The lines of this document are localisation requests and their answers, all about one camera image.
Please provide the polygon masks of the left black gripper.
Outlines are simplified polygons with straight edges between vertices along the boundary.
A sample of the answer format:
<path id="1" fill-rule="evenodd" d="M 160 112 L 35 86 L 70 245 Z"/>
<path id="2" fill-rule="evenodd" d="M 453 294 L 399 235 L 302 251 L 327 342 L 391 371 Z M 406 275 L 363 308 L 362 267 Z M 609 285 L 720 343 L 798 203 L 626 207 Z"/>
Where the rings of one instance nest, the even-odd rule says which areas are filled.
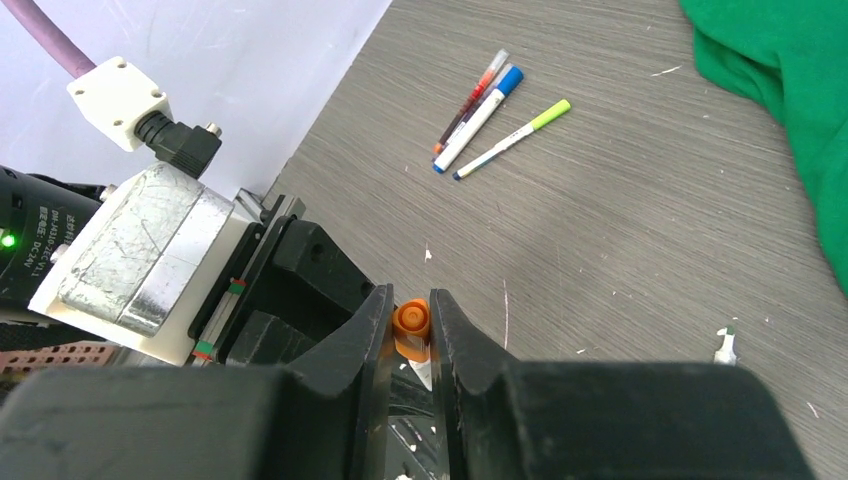
<path id="1" fill-rule="evenodd" d="M 248 225 L 188 328 L 192 366 L 288 363 L 341 327 L 374 288 L 297 197 L 264 208 L 240 195 Z"/>

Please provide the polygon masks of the white marker blue end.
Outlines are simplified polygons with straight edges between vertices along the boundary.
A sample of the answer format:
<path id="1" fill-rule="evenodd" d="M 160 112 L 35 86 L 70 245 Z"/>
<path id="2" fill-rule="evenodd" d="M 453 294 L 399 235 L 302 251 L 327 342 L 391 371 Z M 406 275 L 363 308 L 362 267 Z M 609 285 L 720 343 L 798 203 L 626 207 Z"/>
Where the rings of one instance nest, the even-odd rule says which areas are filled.
<path id="1" fill-rule="evenodd" d="M 463 124 L 459 132 L 449 140 L 447 147 L 438 155 L 433 162 L 434 171 L 441 174 L 450 168 L 482 126 L 523 79 L 524 73 L 520 68 L 513 66 L 507 71 L 479 108 Z"/>

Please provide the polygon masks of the red orange pen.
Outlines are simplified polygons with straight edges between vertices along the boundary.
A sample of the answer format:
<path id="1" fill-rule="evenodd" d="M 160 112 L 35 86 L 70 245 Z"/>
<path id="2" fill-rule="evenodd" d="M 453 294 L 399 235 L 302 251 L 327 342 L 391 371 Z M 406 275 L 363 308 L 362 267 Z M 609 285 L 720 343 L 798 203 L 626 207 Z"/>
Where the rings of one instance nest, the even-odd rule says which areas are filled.
<path id="1" fill-rule="evenodd" d="M 491 82 L 493 81 L 497 73 L 501 70 L 503 65 L 506 63 L 506 60 L 508 58 L 509 52 L 505 49 L 501 49 L 496 53 L 493 60 L 484 70 L 475 87 L 472 89 L 471 93 L 464 101 L 463 105 L 459 108 L 458 112 L 451 120 L 448 127 L 445 129 L 437 143 L 434 145 L 434 155 L 438 155 L 442 152 L 445 145 L 447 144 L 448 139 L 451 137 L 451 134 L 453 133 L 457 125 L 460 123 L 467 111 L 481 98 L 485 89 L 491 84 Z"/>

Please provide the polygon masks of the white marker blue tip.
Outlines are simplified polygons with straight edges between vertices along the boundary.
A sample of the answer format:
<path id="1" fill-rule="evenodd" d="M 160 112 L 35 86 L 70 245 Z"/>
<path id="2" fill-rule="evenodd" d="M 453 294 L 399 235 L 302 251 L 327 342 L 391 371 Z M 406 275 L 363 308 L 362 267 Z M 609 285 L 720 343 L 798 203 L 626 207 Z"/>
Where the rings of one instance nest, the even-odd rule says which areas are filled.
<path id="1" fill-rule="evenodd" d="M 423 386 L 428 391 L 432 391 L 433 386 L 431 361 L 426 360 L 424 362 L 416 362 L 413 360 L 408 360 L 407 363 L 409 364 L 410 368 L 415 373 L 415 375 L 418 377 L 418 379 L 421 381 Z"/>

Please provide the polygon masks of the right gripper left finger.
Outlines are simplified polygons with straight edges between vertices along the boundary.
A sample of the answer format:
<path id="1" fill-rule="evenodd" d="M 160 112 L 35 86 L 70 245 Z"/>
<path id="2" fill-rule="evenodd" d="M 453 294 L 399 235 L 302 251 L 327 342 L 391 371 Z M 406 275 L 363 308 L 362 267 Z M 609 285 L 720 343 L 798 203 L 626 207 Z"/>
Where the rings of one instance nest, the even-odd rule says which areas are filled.
<path id="1" fill-rule="evenodd" d="M 48 369 L 1 411 L 5 479 L 380 479 L 394 292 L 283 366 Z"/>

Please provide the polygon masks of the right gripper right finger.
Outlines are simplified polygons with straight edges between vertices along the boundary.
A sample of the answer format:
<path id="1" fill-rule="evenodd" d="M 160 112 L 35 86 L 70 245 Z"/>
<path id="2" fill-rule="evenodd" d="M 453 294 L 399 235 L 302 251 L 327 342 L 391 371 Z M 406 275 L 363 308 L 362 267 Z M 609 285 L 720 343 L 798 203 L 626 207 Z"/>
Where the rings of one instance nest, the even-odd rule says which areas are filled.
<path id="1" fill-rule="evenodd" d="M 810 479 L 751 372 L 700 362 L 519 360 L 430 293 L 442 479 Z"/>

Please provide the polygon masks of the white marker green tip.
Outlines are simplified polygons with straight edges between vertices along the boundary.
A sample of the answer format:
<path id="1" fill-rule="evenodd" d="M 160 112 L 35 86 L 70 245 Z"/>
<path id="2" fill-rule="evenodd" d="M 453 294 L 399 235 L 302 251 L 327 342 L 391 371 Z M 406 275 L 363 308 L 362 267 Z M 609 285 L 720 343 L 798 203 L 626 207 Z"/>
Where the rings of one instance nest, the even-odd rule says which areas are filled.
<path id="1" fill-rule="evenodd" d="M 720 365 L 735 366 L 738 362 L 738 356 L 735 352 L 735 329 L 728 325 L 716 332 L 716 335 L 722 338 L 721 345 L 714 352 L 713 362 Z"/>

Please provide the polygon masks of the orange pen cap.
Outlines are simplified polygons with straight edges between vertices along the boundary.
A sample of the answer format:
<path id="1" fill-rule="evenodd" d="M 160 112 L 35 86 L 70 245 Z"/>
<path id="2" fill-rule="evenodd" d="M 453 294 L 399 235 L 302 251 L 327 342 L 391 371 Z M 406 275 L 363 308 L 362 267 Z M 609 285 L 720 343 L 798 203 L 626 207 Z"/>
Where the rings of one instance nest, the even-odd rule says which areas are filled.
<path id="1" fill-rule="evenodd" d="M 426 363 L 430 359 L 431 313 L 423 298 L 412 299 L 392 313 L 396 351 L 407 360 Z"/>

